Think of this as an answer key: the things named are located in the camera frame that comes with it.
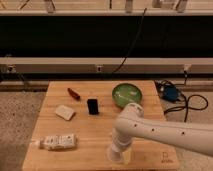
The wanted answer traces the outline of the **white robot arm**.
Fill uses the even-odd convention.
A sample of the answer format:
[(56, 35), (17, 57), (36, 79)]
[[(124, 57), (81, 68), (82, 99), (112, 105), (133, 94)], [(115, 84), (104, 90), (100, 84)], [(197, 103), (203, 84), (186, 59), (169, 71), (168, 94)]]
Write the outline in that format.
[(107, 149), (110, 161), (123, 163), (122, 153), (131, 147), (133, 138), (144, 138), (213, 157), (213, 125), (165, 122), (145, 119), (137, 103), (127, 104), (117, 116), (112, 142)]

